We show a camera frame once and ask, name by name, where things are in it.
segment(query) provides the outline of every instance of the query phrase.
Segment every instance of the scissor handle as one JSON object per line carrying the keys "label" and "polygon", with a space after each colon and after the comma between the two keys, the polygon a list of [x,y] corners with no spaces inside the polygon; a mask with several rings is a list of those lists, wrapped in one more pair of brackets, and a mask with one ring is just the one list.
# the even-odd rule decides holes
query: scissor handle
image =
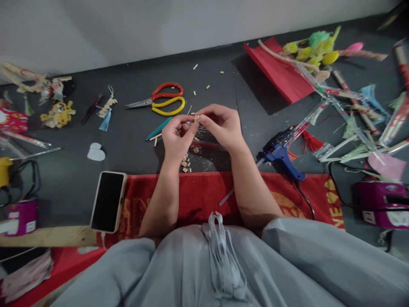
{"label": "scissor handle", "polygon": [[[161,111],[160,109],[158,109],[158,107],[165,107],[165,106],[170,105],[172,102],[175,102],[177,100],[180,100],[182,102],[182,104],[180,105],[179,108],[177,108],[176,110],[174,110],[172,112],[164,112],[164,111]],[[152,111],[156,112],[156,113],[158,113],[160,115],[163,115],[163,116],[173,116],[173,115],[176,115],[177,113],[179,113],[180,111],[182,111],[183,108],[184,108],[184,105],[185,105],[184,98],[181,97],[181,96],[177,96],[175,98],[169,99],[168,101],[162,102],[160,104],[155,103],[155,102],[152,103]]]}
{"label": "scissor handle", "polygon": [[[177,87],[179,89],[180,93],[176,93],[176,94],[159,93],[165,87]],[[153,91],[151,99],[152,99],[152,101],[154,101],[155,99],[158,99],[158,98],[163,98],[163,97],[172,98],[172,97],[179,97],[179,96],[182,96],[182,95],[183,95],[183,88],[182,88],[182,86],[180,84],[177,84],[175,82],[166,82],[166,83],[163,83],[163,84],[159,85],[156,88],[156,90]]]}

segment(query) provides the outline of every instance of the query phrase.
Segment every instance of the small wood chip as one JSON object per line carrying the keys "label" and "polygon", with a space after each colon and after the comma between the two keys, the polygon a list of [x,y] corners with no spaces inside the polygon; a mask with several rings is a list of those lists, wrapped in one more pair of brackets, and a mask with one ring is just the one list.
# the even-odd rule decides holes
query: small wood chip
{"label": "small wood chip", "polygon": [[160,137],[161,135],[162,135],[162,134],[160,133],[160,134],[154,136],[153,138],[150,138],[149,140],[152,141],[153,139],[157,139],[157,138]]}

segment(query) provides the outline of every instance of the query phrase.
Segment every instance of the glue gun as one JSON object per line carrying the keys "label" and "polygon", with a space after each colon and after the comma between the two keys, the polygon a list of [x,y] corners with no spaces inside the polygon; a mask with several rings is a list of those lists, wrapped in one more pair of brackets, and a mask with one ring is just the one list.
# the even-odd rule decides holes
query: glue gun
{"label": "glue gun", "polygon": [[298,171],[290,160],[288,155],[288,147],[291,140],[294,138],[296,128],[289,127],[287,130],[278,133],[268,144],[269,149],[263,151],[263,161],[267,160],[273,162],[279,160],[283,165],[287,176],[293,181],[303,181],[305,180],[305,174]]}

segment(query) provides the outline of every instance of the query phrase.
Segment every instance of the red and yellow scissors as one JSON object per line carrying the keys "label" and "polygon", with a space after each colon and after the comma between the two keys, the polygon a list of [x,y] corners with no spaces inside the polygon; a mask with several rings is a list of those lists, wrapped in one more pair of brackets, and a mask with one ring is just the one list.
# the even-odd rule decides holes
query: red and yellow scissors
{"label": "red and yellow scissors", "polygon": [[[159,93],[162,89],[164,89],[165,87],[176,87],[179,89],[179,93]],[[183,88],[180,84],[174,83],[174,82],[167,82],[167,83],[163,83],[161,85],[159,85],[156,90],[153,91],[152,93],[152,97],[149,99],[145,99],[139,102],[134,102],[131,104],[127,104],[125,107],[128,109],[132,109],[132,108],[137,108],[137,107],[147,107],[147,106],[152,106],[152,111],[163,115],[163,116],[173,116],[176,115],[177,113],[179,113],[180,111],[183,110],[184,105],[185,105],[185,101],[184,98],[182,97],[183,95]],[[162,102],[162,103],[155,103],[154,101],[158,98],[172,98],[168,101]],[[170,105],[171,103],[180,100],[182,102],[181,106],[179,108],[177,108],[176,110],[172,111],[172,112],[164,112],[159,110],[158,108],[160,107],[165,107],[167,105]]]}

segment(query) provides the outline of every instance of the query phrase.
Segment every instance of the red tassel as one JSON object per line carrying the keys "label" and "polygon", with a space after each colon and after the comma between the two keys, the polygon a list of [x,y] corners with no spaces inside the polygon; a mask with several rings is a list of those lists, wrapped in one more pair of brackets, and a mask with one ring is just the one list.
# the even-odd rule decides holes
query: red tassel
{"label": "red tassel", "polygon": [[302,132],[302,136],[304,137],[305,143],[307,144],[308,148],[312,152],[317,151],[322,146],[324,146],[324,143],[314,138],[314,136],[311,133],[309,133],[307,130],[304,130]]}

